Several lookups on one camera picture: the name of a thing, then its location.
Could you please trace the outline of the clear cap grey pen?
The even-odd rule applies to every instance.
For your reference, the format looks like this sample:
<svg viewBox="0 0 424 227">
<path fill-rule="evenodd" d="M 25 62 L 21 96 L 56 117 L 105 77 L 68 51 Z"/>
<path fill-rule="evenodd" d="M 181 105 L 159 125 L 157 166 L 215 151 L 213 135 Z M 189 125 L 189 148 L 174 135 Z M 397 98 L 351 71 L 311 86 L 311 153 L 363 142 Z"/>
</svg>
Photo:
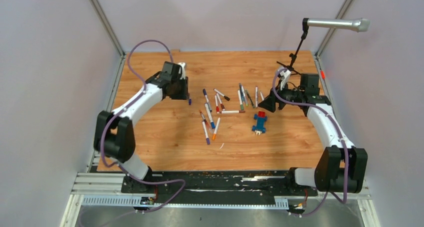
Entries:
<svg viewBox="0 0 424 227">
<path fill-rule="evenodd" d="M 244 97 L 244 89 L 243 89 L 243 85 L 241 83 L 238 84 L 239 85 L 239 91 L 240 91 L 240 98 L 243 104 L 246 103 L 245 101 L 245 97 Z"/>
</svg>

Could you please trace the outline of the orange red cap marker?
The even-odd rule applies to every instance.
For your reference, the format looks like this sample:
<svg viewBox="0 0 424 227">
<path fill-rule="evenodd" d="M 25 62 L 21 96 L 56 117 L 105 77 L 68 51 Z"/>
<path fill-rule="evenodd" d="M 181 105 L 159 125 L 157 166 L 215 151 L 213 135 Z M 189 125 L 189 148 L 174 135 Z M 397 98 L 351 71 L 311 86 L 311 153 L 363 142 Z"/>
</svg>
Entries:
<svg viewBox="0 0 424 227">
<path fill-rule="evenodd" d="M 201 116 L 201 118 L 202 118 L 202 121 L 205 123 L 206 127 L 210 129 L 211 127 L 210 127 L 210 125 L 208 124 L 208 122 L 207 122 L 207 120 L 206 120 L 206 117 L 205 117 L 205 115 L 203 114 L 203 112 L 202 112 L 201 110 L 199 110 L 199 114 L 200 114 L 200 116 Z"/>
</svg>

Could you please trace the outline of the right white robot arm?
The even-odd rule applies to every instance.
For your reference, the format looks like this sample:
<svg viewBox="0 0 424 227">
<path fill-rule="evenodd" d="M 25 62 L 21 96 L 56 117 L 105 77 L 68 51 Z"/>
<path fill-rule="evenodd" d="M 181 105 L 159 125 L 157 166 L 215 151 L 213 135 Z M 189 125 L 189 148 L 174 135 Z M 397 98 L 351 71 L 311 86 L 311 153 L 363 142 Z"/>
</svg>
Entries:
<svg viewBox="0 0 424 227">
<path fill-rule="evenodd" d="M 368 154 L 349 140 L 338 123 L 330 99 L 321 94 L 318 74 L 303 73 L 298 88 L 288 87 L 290 71 L 276 73 L 269 95 L 259 107 L 274 113 L 287 105 L 298 106 L 313 124 L 324 147 L 315 168 L 292 167 L 286 191 L 298 196 L 306 188 L 321 192 L 360 193 Z"/>
</svg>

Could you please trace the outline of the purple cap marker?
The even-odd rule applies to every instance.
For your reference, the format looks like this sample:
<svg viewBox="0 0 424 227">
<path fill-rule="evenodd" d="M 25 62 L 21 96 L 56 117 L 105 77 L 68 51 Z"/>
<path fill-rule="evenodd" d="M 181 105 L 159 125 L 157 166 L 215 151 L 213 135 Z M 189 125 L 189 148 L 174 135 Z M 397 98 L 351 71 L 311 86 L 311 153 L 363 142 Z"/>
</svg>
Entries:
<svg viewBox="0 0 424 227">
<path fill-rule="evenodd" d="M 259 105 L 258 93 L 259 93 L 258 86 L 255 86 L 255 94 L 254 94 L 254 97 L 255 97 L 255 108 L 258 108 L 258 105 Z"/>
</svg>

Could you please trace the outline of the purple tip white marker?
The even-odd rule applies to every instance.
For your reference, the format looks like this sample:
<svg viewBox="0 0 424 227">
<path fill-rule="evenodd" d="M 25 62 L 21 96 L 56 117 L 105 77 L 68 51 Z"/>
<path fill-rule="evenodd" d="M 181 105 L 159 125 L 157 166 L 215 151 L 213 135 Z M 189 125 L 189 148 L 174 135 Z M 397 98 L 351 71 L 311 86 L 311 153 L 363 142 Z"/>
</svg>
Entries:
<svg viewBox="0 0 424 227">
<path fill-rule="evenodd" d="M 211 143 L 210 143 L 207 125 L 206 125 L 205 121 L 202 121 L 201 123 L 202 123 L 203 131 L 204 131 L 204 135 L 205 135 L 206 144 L 210 145 Z"/>
</svg>

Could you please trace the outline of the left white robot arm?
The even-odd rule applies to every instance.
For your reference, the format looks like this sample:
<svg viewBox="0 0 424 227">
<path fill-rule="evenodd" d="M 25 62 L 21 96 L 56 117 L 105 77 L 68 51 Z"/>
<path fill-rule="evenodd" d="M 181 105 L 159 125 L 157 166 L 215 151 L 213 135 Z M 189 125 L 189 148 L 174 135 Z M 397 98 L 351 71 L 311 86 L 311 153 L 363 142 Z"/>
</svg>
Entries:
<svg viewBox="0 0 424 227">
<path fill-rule="evenodd" d="M 125 104 L 113 111 L 101 111 L 96 120 L 93 148 L 113 159 L 133 177 L 140 193 L 149 193 L 153 180 L 151 170 L 136 154 L 134 128 L 144 114 L 166 97 L 172 100 L 189 99 L 189 78 L 184 62 L 164 62 L 162 70 L 149 77 L 142 88 Z"/>
</svg>

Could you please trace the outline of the dark green cap pen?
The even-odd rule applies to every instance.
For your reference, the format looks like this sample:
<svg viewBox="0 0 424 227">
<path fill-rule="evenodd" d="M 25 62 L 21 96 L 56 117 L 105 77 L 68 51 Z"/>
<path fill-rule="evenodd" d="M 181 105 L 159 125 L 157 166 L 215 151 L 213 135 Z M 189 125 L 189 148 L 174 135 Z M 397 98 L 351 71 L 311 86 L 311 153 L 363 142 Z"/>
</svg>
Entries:
<svg viewBox="0 0 424 227">
<path fill-rule="evenodd" d="M 253 99 L 252 99 L 251 95 L 249 94 L 248 90 L 245 90 L 245 94 L 246 94 L 247 99 L 248 99 L 248 101 L 250 102 L 251 106 L 255 109 L 255 108 L 256 108 L 256 106 L 255 106 L 255 104 L 254 104 L 254 102 L 253 102 Z"/>
</svg>

